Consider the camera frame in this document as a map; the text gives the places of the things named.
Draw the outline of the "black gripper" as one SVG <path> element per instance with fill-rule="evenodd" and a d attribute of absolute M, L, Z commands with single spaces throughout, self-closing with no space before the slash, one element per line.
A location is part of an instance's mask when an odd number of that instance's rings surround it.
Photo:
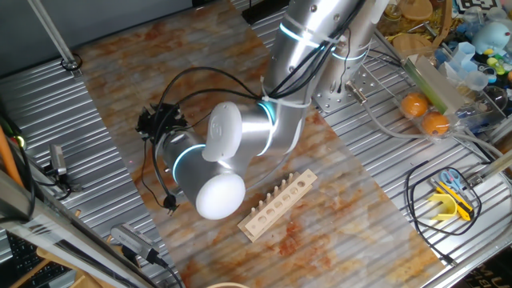
<path fill-rule="evenodd" d="M 161 106 L 151 104 L 150 107 L 154 112 L 151 113 L 143 107 L 135 127 L 143 140 L 159 141 L 165 133 L 175 128 L 187 127 L 187 121 L 179 105 L 164 103 Z"/>

